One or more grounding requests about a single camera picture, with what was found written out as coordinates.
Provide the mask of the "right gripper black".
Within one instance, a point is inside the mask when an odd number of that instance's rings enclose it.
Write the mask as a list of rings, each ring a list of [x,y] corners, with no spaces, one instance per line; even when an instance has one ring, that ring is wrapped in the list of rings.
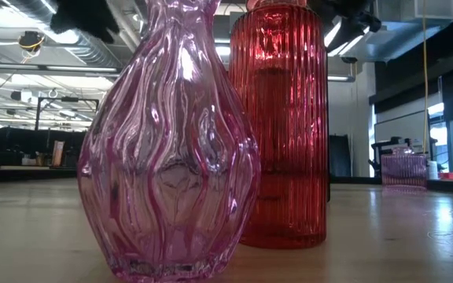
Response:
[[[327,53],[339,53],[368,32],[378,32],[381,29],[381,21],[377,17],[367,12],[361,13],[371,2],[372,0],[308,0],[308,7],[321,18],[342,17],[326,34]]]

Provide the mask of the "red ribbed cylinder vase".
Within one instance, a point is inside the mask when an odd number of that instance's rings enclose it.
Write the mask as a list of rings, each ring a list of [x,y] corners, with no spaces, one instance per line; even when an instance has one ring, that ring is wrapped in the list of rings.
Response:
[[[252,124],[261,183],[241,243],[310,248],[326,239],[330,187],[327,52],[307,0],[247,0],[229,76]]]

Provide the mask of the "pink ribbed glass vase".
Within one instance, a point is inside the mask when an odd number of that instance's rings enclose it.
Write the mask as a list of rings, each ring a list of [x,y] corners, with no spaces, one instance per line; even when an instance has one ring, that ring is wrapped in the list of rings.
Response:
[[[398,147],[381,156],[381,181],[385,193],[427,192],[427,159],[408,147]]]

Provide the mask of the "pink wavy glass vase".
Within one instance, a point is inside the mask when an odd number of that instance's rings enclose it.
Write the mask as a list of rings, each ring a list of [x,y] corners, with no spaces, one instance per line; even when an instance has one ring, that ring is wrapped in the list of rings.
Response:
[[[229,263],[260,156],[215,49],[221,0],[145,1],[149,30],[83,141],[79,194],[119,279],[197,281]]]

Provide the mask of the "long ceiling light strip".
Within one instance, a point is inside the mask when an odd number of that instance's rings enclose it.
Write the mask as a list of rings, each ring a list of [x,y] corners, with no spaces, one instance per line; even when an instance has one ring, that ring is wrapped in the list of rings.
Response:
[[[117,76],[121,73],[121,69],[88,66],[0,63],[0,73],[11,72],[27,75]]]

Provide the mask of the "black standing panel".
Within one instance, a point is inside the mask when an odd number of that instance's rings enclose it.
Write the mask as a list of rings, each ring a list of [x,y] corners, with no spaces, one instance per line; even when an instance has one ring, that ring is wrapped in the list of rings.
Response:
[[[347,135],[330,135],[330,174],[333,177],[351,177],[352,162]]]

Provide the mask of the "peach paper bag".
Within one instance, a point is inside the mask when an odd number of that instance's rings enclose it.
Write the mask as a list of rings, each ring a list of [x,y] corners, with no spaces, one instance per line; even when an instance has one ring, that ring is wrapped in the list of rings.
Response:
[[[53,147],[52,166],[60,167],[64,151],[64,141],[55,141]]]

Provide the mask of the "black desk row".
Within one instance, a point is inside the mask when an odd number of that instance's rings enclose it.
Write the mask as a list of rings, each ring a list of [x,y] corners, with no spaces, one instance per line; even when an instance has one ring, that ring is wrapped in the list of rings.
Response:
[[[86,132],[0,128],[0,166],[53,167],[55,141],[64,142],[60,167],[76,167]]]

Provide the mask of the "black overhead gantry frame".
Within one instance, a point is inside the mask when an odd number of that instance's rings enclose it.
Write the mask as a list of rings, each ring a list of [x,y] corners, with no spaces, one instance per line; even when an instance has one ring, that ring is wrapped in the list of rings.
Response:
[[[98,99],[81,97],[38,97],[35,130],[48,127],[88,128],[98,112]]]

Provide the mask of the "black table edge rail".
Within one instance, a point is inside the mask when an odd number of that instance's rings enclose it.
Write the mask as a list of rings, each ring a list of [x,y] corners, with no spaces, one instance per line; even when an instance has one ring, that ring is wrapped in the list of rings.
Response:
[[[370,178],[366,177],[343,177],[343,176],[330,176],[330,182],[336,184],[369,184]]]

